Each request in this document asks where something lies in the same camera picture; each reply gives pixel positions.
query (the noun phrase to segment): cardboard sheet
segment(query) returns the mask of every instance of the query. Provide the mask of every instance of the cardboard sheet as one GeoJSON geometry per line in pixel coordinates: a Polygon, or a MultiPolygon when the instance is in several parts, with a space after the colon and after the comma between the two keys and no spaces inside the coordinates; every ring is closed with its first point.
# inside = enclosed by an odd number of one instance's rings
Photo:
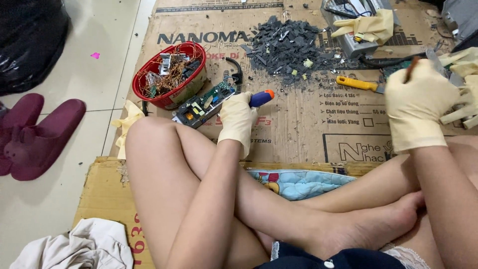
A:
{"type": "MultiPolygon", "coordinates": [[[[280,164],[242,163],[247,168],[309,169],[359,177],[378,163],[348,164],[280,164]]],[[[151,255],[136,213],[125,161],[113,157],[98,157],[90,166],[72,227],[82,218],[102,218],[126,226],[128,243],[134,257],[135,269],[154,269],[151,255]]]]}
{"type": "MultiPolygon", "coordinates": [[[[222,80],[224,70],[234,68],[222,60],[236,59],[244,71],[243,91],[259,92],[272,89],[275,99],[264,105],[251,137],[247,160],[258,162],[320,163],[344,161],[384,162],[392,153],[390,129],[384,96],[340,86],[337,75],[354,74],[358,79],[377,81],[378,70],[342,70],[340,74],[316,72],[307,81],[283,85],[282,80],[261,70],[252,70],[241,44],[250,45],[253,26],[275,15],[283,22],[303,20],[319,28],[327,27],[319,8],[321,1],[292,0],[178,0],[157,1],[152,13],[136,70],[152,56],[171,45],[195,41],[207,51],[207,73],[211,80],[205,89],[222,80]]],[[[427,15],[436,8],[418,0],[391,1],[402,25],[394,36],[375,52],[375,58],[399,58],[435,47],[440,40],[432,24],[438,23],[427,15]]],[[[317,45],[335,48],[338,43],[330,32],[319,33],[317,45]]],[[[445,40],[438,54],[448,52],[451,44],[445,40]]],[[[127,99],[135,104],[139,99],[130,90],[127,99]]],[[[149,105],[150,116],[172,118],[170,111],[149,105]]],[[[221,121],[213,117],[198,130],[215,141],[221,121]]],[[[459,121],[443,127],[445,135],[475,135],[478,128],[465,131],[459,121]]],[[[116,156],[113,145],[111,156],[116,156]]]]}

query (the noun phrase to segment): pink confetti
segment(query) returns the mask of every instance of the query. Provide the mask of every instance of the pink confetti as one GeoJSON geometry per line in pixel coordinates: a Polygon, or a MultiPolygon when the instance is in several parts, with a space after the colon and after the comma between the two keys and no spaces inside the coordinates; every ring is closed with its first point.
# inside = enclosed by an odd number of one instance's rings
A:
{"type": "Polygon", "coordinates": [[[95,59],[99,59],[99,53],[98,52],[95,52],[93,53],[92,55],[90,55],[91,57],[95,58],[95,59]]]}

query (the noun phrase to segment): button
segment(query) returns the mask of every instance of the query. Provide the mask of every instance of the button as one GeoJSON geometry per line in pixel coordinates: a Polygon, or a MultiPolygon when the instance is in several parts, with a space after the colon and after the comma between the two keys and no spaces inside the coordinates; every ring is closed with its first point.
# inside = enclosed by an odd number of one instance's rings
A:
{"type": "Polygon", "coordinates": [[[331,261],[324,262],[325,267],[327,268],[335,268],[335,265],[331,261]]]}

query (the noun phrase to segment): bunny slipper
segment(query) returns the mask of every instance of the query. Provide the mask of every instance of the bunny slipper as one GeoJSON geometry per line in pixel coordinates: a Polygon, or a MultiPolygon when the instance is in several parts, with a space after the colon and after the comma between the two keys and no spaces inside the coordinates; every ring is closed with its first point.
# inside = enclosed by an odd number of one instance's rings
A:
{"type": "Polygon", "coordinates": [[[2,110],[0,115],[0,176],[10,173],[12,162],[3,154],[4,147],[11,140],[11,133],[15,126],[21,128],[33,126],[43,108],[43,96],[38,93],[29,93],[20,98],[10,110],[2,110]]]}
{"type": "Polygon", "coordinates": [[[11,176],[20,181],[44,174],[56,161],[85,115],[86,105],[70,99],[62,103],[37,126],[14,127],[3,153],[13,164],[11,176]]]}

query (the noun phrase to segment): blue screwdriver handle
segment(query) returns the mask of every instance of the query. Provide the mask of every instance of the blue screwdriver handle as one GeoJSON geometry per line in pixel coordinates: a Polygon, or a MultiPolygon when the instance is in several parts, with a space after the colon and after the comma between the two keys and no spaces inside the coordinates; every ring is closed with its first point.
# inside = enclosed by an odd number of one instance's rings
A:
{"type": "Polygon", "coordinates": [[[260,107],[272,99],[274,99],[274,92],[272,90],[261,91],[253,94],[250,98],[249,106],[260,107]]]}

